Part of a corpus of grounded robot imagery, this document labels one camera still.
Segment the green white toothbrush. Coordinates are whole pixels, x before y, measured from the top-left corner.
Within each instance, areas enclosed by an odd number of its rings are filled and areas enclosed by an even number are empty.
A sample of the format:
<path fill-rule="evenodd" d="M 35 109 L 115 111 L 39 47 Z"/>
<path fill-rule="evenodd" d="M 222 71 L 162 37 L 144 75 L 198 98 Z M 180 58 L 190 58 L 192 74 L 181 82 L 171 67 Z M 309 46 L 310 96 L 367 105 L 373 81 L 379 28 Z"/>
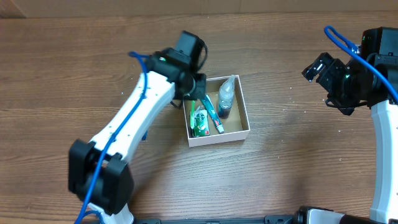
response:
<path fill-rule="evenodd" d="M 194 131 L 195 128 L 195 100 L 191 101 L 191 110 L 190 110 L 190 129 Z"/>

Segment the clear bottle with dark liquid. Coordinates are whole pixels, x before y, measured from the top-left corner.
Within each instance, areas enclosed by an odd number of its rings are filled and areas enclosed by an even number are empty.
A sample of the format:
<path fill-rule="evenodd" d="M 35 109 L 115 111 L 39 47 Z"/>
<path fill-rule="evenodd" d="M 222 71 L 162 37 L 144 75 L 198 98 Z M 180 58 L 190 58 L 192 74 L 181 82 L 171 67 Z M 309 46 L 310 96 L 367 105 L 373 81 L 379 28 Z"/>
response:
<path fill-rule="evenodd" d="M 228 118 L 234 101 L 235 76 L 231 75 L 221 86 L 218 93 L 218 116 Z"/>

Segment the green Dettol soap bar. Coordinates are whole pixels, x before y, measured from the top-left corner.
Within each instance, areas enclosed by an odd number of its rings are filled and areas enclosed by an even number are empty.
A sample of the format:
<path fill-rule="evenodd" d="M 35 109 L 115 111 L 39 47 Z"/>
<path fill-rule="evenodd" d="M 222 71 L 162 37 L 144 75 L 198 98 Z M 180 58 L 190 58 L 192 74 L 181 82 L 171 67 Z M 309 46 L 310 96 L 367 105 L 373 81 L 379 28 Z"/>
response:
<path fill-rule="evenodd" d="M 199 106 L 195 110 L 195 128 L 194 131 L 192 131 L 192 136 L 194 138 L 199 138 L 209 135 L 208 112 L 204 106 Z"/>

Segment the Colgate toothpaste tube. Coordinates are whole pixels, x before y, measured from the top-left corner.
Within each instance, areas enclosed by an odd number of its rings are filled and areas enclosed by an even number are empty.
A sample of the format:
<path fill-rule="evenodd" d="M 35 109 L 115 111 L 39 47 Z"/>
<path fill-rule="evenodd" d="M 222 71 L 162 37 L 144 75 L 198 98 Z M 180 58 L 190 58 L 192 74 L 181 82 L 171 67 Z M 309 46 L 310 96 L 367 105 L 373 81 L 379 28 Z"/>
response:
<path fill-rule="evenodd" d="M 223 124 L 221 123 L 221 120 L 215 110 L 215 107 L 213 106 L 213 103 L 211 102 L 211 98 L 209 95 L 205 95 L 204 99 L 201 100 L 202 105 L 205 107 L 207 110 L 208 114 L 210 115 L 211 120 L 213 121 L 215 128 L 220 134 L 224 133 L 224 127 Z"/>

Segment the blue disposable razor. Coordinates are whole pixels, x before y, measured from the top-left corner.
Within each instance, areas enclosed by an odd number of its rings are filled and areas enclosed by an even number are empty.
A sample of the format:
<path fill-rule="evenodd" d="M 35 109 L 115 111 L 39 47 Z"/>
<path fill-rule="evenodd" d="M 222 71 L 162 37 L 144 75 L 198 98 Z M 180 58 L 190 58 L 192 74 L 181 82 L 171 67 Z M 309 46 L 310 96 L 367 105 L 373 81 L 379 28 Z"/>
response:
<path fill-rule="evenodd" d="M 142 137 L 142 141 L 145 141 L 146 139 L 147 139 L 147 133 L 148 133 L 148 131 L 146 131 L 145 133 L 144 133 L 144 135 L 143 135 L 143 137 Z"/>

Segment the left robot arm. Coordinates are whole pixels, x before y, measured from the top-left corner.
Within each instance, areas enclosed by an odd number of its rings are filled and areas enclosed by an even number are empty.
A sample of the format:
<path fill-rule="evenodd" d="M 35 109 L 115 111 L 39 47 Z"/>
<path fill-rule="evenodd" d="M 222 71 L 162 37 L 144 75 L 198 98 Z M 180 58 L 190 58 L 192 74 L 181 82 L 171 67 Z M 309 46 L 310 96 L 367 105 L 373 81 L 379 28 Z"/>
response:
<path fill-rule="evenodd" d="M 77 139 L 68 155 L 68 189 L 81 201 L 76 223 L 95 215 L 100 223 L 134 223 L 128 209 L 134 181 L 129 163 L 157 115 L 173 100 L 205 95 L 200 73 L 206 47 L 179 46 L 142 55 L 131 51 L 142 72 L 113 119 L 88 142 Z"/>

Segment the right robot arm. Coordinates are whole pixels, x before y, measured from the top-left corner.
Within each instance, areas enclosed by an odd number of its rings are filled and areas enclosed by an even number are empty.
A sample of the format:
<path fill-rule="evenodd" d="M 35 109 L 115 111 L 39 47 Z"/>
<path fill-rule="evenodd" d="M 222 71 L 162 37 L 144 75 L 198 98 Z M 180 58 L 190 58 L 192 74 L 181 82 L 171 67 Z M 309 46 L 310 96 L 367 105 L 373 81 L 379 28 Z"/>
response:
<path fill-rule="evenodd" d="M 371 53 L 364 63 L 344 64 L 324 52 L 302 75 L 327 92 L 325 104 L 344 115 L 355 108 L 371 110 L 376 135 L 376 183 L 369 218 L 317 207 L 301 207 L 295 223 L 397 223 L 397 59 Z"/>

